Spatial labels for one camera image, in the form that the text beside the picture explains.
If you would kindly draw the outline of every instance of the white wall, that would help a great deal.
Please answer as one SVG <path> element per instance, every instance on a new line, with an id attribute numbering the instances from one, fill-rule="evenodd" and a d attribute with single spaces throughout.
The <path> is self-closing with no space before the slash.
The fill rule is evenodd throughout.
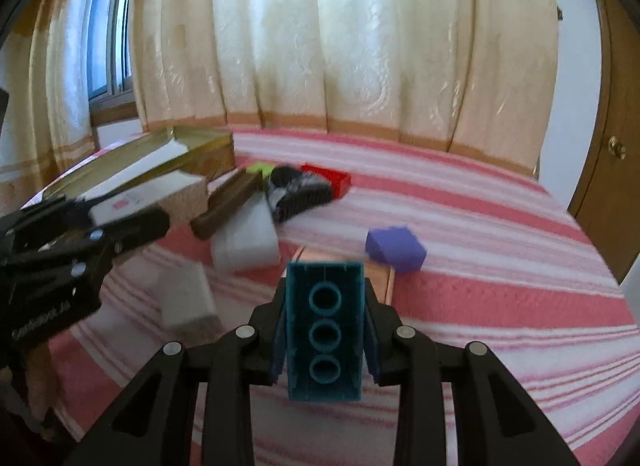
<path id="1" fill-rule="evenodd" d="M 540 183 L 563 207 L 574 195 L 600 98 L 602 52 L 596 0 L 558 0 L 558 75 L 545 142 Z"/>
<path id="2" fill-rule="evenodd" d="M 112 142 L 126 139 L 140 132 L 142 132 L 140 119 L 135 118 L 129 121 L 122 121 L 121 123 L 100 126 L 100 128 L 97 128 L 96 133 L 98 134 L 98 144 L 100 148 L 105 148 Z"/>
<path id="3" fill-rule="evenodd" d="M 622 281 L 620 288 L 625 294 L 626 302 L 634 314 L 636 323 L 640 324 L 640 256 L 636 258 L 635 264 Z"/>

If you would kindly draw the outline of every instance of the metal screw head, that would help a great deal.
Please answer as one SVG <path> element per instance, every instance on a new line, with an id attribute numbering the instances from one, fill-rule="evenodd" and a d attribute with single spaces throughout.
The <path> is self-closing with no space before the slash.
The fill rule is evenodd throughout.
<path id="1" fill-rule="evenodd" d="M 480 341 L 473 341 L 469 345 L 469 351 L 476 356 L 484 356 L 487 353 L 487 350 L 486 345 Z"/>
<path id="2" fill-rule="evenodd" d="M 242 338 L 243 340 L 246 338 L 250 338 L 255 334 L 255 329 L 251 327 L 251 325 L 241 325 L 236 329 L 236 336 Z"/>
<path id="3" fill-rule="evenodd" d="M 415 336 L 415 329 L 409 325 L 401 325 L 396 329 L 396 334 L 405 340 L 410 340 Z"/>
<path id="4" fill-rule="evenodd" d="M 182 345 L 178 343 L 178 341 L 169 341 L 164 347 L 162 347 L 162 352 L 167 356 L 175 356 L 175 354 L 180 353 L 182 350 Z"/>
<path id="5" fill-rule="evenodd" d="M 94 229 L 89 235 L 89 240 L 95 242 L 96 240 L 100 240 L 104 236 L 104 231 L 101 229 Z"/>
<path id="6" fill-rule="evenodd" d="M 78 278 L 84 274 L 84 271 L 86 271 L 86 264 L 83 261 L 79 261 L 71 268 L 71 276 Z"/>
<path id="7" fill-rule="evenodd" d="M 626 157 L 626 147 L 622 142 L 618 140 L 618 138 L 614 135 L 609 139 L 609 153 L 612 154 L 618 160 L 625 160 Z"/>

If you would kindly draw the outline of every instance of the cream curtain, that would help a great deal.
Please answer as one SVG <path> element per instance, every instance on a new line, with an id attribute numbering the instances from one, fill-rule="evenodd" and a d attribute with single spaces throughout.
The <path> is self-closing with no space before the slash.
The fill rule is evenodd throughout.
<path id="1" fill-rule="evenodd" d="M 9 106 L 0 135 L 0 214 L 94 151 L 86 83 L 90 0 L 31 0 L 0 50 Z"/>
<path id="2" fill-rule="evenodd" d="M 132 0 L 130 8 L 146 129 L 314 128 L 516 168 L 536 163 L 556 76 L 555 0 Z"/>

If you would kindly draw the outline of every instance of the brass door knob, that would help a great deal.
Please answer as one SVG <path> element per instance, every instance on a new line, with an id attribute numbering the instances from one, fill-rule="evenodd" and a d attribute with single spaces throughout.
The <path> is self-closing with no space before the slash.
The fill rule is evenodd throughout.
<path id="1" fill-rule="evenodd" d="M 626 148 L 614 135 L 609 139 L 609 153 L 618 160 L 624 160 L 626 157 Z"/>

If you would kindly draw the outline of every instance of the white sponge block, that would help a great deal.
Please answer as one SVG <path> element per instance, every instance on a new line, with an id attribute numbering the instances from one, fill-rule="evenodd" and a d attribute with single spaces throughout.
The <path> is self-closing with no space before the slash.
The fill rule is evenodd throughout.
<path id="1" fill-rule="evenodd" d="M 254 194 L 211 238 L 216 271 L 233 273 L 280 262 L 278 236 L 263 192 Z"/>
<path id="2" fill-rule="evenodd" d="M 183 342 L 212 340 L 221 331 L 200 262 L 164 271 L 156 288 L 164 327 Z"/>

